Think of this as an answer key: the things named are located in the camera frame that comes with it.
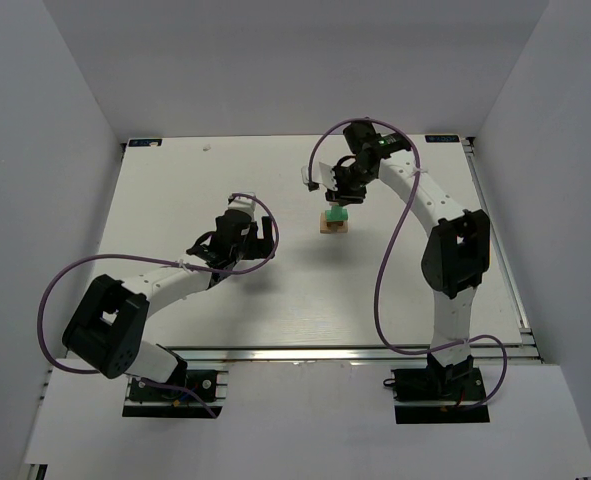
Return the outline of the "green block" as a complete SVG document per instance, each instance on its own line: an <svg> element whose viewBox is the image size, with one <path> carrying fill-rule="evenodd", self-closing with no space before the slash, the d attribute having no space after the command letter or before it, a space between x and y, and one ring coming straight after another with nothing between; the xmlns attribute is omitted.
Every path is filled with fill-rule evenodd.
<svg viewBox="0 0 591 480"><path fill-rule="evenodd" d="M324 217L327 223L344 223L348 220L348 211L341 206L335 205L325 211Z"/></svg>
<svg viewBox="0 0 591 480"><path fill-rule="evenodd" d="M346 214L346 210L344 207L340 205L332 205L329 215L333 218L334 221L339 221L343 218Z"/></svg>

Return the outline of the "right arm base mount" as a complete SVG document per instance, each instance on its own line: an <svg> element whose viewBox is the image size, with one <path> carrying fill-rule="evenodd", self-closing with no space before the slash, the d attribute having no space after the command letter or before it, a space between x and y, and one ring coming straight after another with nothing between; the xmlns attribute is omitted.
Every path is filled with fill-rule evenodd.
<svg viewBox="0 0 591 480"><path fill-rule="evenodd" d="M473 404L486 398L478 368L456 380L444 391L438 389L426 369L396 369L383 387L393 394L398 425L485 424L490 422L488 407Z"/></svg>

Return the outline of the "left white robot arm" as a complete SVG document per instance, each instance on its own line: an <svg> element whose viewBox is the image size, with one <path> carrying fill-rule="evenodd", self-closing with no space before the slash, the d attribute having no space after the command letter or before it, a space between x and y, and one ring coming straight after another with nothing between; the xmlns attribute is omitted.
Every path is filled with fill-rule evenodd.
<svg viewBox="0 0 591 480"><path fill-rule="evenodd" d="M235 267L241 261L271 258L276 244L269 215L257 222L248 208L229 208L178 262L124 280L106 274L93 279L64 330L63 344L108 379L127 374L178 385L187 364L143 339L149 317L240 274Z"/></svg>

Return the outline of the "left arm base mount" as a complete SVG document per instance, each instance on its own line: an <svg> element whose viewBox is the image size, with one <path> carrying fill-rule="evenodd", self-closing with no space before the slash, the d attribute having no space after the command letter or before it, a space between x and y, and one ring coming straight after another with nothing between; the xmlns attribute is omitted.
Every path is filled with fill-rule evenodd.
<svg viewBox="0 0 591 480"><path fill-rule="evenodd" d="M131 377L122 416L144 419L217 418L227 397L229 370L221 363L190 363L180 387L159 388Z"/></svg>

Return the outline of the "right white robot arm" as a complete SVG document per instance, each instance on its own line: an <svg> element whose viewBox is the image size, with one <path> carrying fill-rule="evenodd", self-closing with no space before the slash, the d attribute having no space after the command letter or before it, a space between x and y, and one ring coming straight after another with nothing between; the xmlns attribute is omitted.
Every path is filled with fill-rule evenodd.
<svg viewBox="0 0 591 480"><path fill-rule="evenodd" d="M319 185L332 210L364 202L367 187L379 181L403 202L402 215L415 216L427 235L421 272L433 291L433 336L427 362L438 373L456 378L473 367L471 310L490 264L490 219L453 200L423 167L418 147L404 133L377 132L380 123L355 118L339 123L350 153L335 165L318 169Z"/></svg>

